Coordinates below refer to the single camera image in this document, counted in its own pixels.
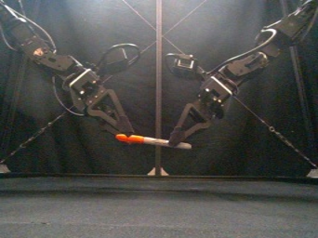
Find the black cable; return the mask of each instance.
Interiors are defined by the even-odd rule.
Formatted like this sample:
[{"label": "black cable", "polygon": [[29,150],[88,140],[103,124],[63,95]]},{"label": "black cable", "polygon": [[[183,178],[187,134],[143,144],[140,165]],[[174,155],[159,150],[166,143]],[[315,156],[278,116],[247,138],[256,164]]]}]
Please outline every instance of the black cable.
[{"label": "black cable", "polygon": [[7,47],[8,47],[11,50],[13,50],[13,51],[19,51],[19,49],[15,48],[15,47],[9,44],[9,41],[8,41],[7,37],[5,37],[5,33],[4,33],[4,30],[3,30],[1,25],[0,25],[0,34],[1,34],[1,38],[3,38],[3,41],[4,41],[5,45],[7,45]]},{"label": "black cable", "polygon": [[247,55],[254,54],[255,52],[259,51],[260,48],[263,48],[266,45],[269,45],[273,40],[274,37],[277,36],[277,30],[275,29],[267,29],[263,30],[260,33],[266,33],[266,32],[271,32],[273,35],[271,37],[267,39],[267,41],[265,43],[262,43],[262,45],[256,46],[254,49],[251,49],[250,51],[247,51],[246,53],[235,56],[234,58],[228,59],[227,61],[224,61],[222,64],[219,64],[210,72],[207,72],[207,74],[212,74],[220,67],[223,67],[226,64],[228,64],[230,62],[232,62],[234,60],[239,60],[240,58],[244,58]]},{"label": "black cable", "polygon": [[139,47],[135,45],[135,44],[118,44],[115,46],[112,46],[111,48],[108,48],[108,50],[103,53],[101,55],[101,58],[96,64],[96,67],[99,68],[101,62],[106,60],[107,56],[110,55],[110,53],[118,49],[118,48],[134,48],[136,50],[136,57],[134,57],[131,60],[130,60],[130,64],[128,64],[128,67],[131,67],[140,59],[140,49]]},{"label": "black cable", "polygon": [[60,103],[61,107],[63,107],[71,114],[73,114],[73,115],[76,115],[76,116],[84,116],[84,114],[80,114],[80,113],[73,112],[73,111],[72,111],[71,109],[68,109],[68,108],[65,107],[65,105],[63,104],[61,99],[60,99],[59,94],[57,94],[57,90],[56,90],[55,76],[52,77],[52,83],[53,83],[55,97],[56,97],[56,100],[57,100],[57,102]]}]

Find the diagonal cable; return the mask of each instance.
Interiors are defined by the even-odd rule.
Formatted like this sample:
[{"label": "diagonal cable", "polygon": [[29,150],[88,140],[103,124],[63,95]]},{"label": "diagonal cable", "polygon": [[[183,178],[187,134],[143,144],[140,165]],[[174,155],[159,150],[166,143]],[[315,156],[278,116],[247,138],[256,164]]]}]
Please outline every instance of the diagonal cable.
[{"label": "diagonal cable", "polygon": [[190,17],[190,15],[200,8],[200,6],[206,3],[207,0],[203,0],[199,5],[186,14],[186,16],[172,25],[172,27],[166,31],[164,35],[167,35],[171,30],[180,25],[180,23]]}]

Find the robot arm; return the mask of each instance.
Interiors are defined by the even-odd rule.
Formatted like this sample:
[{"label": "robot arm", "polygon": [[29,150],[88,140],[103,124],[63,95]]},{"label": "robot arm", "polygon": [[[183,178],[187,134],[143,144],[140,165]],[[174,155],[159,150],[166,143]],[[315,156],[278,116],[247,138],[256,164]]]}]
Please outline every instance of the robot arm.
[{"label": "robot arm", "polygon": [[[186,105],[170,135],[171,146],[178,145],[198,130],[208,128],[211,119],[223,117],[223,103],[236,95],[239,86],[263,70],[282,50],[305,38],[317,16],[317,8],[317,0],[306,1],[286,18],[262,29],[252,50],[228,59],[210,72],[198,66],[198,60],[191,55],[167,54],[167,62],[174,58],[170,71],[178,76],[199,77],[203,81],[198,99]],[[186,125],[188,116],[194,126]]]},{"label": "robot arm", "polygon": [[[112,134],[131,134],[134,132],[132,125],[116,94],[112,89],[107,89],[101,85],[96,69],[84,68],[71,56],[57,55],[55,49],[49,47],[45,40],[33,31],[27,19],[17,14],[0,0],[0,25],[19,50],[35,63],[61,78],[76,109],[96,117],[103,122],[104,129]],[[124,57],[124,47],[127,45],[112,47]],[[106,101],[112,102],[114,108],[106,104]]]}]

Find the marker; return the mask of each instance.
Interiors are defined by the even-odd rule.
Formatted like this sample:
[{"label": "marker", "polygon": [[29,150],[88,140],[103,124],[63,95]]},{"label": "marker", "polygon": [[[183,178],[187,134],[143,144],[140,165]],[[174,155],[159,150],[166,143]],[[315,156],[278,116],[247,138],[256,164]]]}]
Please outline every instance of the marker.
[{"label": "marker", "polygon": [[147,138],[147,137],[142,137],[142,136],[136,136],[136,135],[131,135],[130,137],[127,137],[124,134],[115,135],[115,138],[119,141],[123,141],[127,143],[159,145],[159,146],[171,147],[171,148],[176,148],[176,149],[186,149],[186,150],[191,149],[191,145],[187,143],[183,143],[183,142],[179,143],[176,146],[170,146],[168,140],[166,140],[166,139]]}]

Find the wire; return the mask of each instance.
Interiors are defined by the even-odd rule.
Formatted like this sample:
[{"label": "wire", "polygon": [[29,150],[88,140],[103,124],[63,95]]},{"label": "wire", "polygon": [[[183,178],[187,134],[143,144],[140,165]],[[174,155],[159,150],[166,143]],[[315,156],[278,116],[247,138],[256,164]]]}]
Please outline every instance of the wire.
[{"label": "wire", "polygon": [[118,44],[115,46],[112,46],[111,48],[108,48],[108,50],[103,53],[101,58],[96,64],[97,68],[101,64],[101,62],[106,60],[106,57],[108,56],[108,54],[118,48],[134,48],[136,50],[136,56],[130,60],[130,64],[128,67],[131,67],[140,59],[140,49],[135,44]]},{"label": "wire", "polygon": [[23,1],[21,1],[21,0],[17,0],[17,2],[19,2],[19,5],[20,5],[21,12],[23,12],[23,14],[24,14],[24,16],[25,16],[27,14],[25,14],[25,8],[24,8]]},{"label": "wire", "polygon": [[7,47],[8,47],[11,50],[13,50],[13,51],[19,51],[17,48],[15,48],[15,47],[9,44],[9,41],[8,41],[7,37],[5,37],[5,33],[4,33],[4,30],[3,30],[1,25],[0,25],[0,32],[1,32],[1,38],[3,38],[3,40],[4,40],[4,43],[5,43]]},{"label": "wire", "polygon": [[313,27],[313,24],[314,24],[314,22],[315,22],[315,19],[317,19],[317,15],[318,15],[318,7],[315,8],[314,15],[313,15],[311,21],[310,21],[310,23],[309,23],[309,27],[307,27],[307,29],[305,30],[303,35],[302,35],[301,39],[298,40],[298,42],[302,42],[303,39],[305,39],[305,37],[307,36],[309,31],[310,31],[310,29],[311,29],[311,27]]},{"label": "wire", "polygon": [[60,99],[59,94],[57,94],[57,90],[56,90],[55,76],[52,76],[52,83],[53,83],[55,97],[56,97],[56,100],[57,100],[57,102],[60,103],[61,107],[63,107],[71,114],[73,114],[73,115],[76,115],[76,116],[84,116],[84,114],[80,114],[80,113],[73,112],[73,111],[72,111],[71,109],[68,109],[68,108],[65,107],[65,105],[63,104],[61,99]]},{"label": "wire", "polygon": [[223,67],[226,64],[228,64],[230,62],[232,62],[234,60],[239,60],[240,58],[246,57],[247,55],[254,54],[255,52],[259,51],[260,48],[263,48],[266,45],[269,45],[273,40],[274,37],[277,36],[277,30],[275,29],[266,29],[263,30],[260,33],[266,33],[266,32],[271,32],[273,35],[271,37],[267,39],[267,41],[265,43],[262,43],[262,45],[256,46],[254,49],[251,49],[250,51],[247,51],[246,53],[235,56],[234,58],[228,59],[227,61],[224,61],[222,64],[219,64],[210,72],[207,72],[207,74],[212,74],[220,67]]}]

